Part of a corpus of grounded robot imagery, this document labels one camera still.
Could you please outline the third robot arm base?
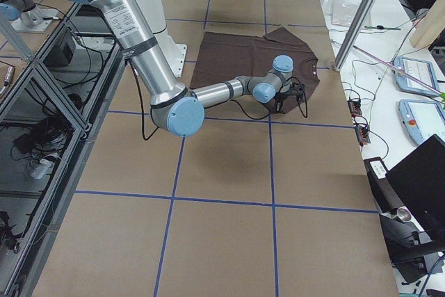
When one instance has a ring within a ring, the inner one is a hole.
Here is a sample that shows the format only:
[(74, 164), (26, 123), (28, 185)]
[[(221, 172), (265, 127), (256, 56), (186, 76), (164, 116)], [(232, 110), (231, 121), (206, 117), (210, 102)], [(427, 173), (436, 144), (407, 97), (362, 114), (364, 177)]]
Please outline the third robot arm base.
[(58, 10), (41, 8), (34, 0), (1, 0), (1, 15), (18, 32), (41, 33), (58, 19)]

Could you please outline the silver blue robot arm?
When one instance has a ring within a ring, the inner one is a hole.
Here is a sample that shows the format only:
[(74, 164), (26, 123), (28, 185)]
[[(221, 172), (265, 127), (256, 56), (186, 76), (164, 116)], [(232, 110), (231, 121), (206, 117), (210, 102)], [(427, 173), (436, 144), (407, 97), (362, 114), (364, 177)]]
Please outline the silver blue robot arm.
[(178, 81), (159, 41), (147, 21), (140, 0), (69, 0), (97, 8), (119, 42), (124, 58), (139, 75), (150, 93), (151, 119), (160, 129), (180, 137), (192, 136), (202, 126), (205, 110), (243, 95), (262, 104), (280, 101), (303, 89), (292, 75), (293, 60), (275, 57), (272, 68), (262, 77), (235, 79), (197, 89)]

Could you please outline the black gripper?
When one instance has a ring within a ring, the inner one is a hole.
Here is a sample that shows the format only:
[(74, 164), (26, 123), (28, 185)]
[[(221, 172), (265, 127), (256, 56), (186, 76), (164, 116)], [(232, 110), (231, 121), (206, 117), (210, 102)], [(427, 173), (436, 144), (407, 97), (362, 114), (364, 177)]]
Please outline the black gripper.
[(301, 82), (291, 82), (287, 91), (276, 94), (273, 113), (286, 114), (297, 108), (302, 114), (305, 114), (305, 109), (302, 107), (304, 104), (305, 85)]

